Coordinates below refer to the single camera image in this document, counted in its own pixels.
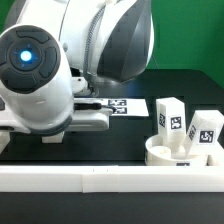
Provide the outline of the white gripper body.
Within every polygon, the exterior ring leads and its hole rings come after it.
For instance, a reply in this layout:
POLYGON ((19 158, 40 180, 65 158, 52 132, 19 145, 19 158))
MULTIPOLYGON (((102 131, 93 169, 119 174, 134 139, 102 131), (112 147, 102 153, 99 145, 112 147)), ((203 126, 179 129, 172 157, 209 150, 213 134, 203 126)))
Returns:
POLYGON ((109 128, 109 117, 113 107, 99 102, 76 102, 72 117, 59 126, 49 125, 46 129, 33 129, 18 121, 12 110, 0 97, 0 131, 26 134, 59 134, 61 132, 104 131, 109 128))

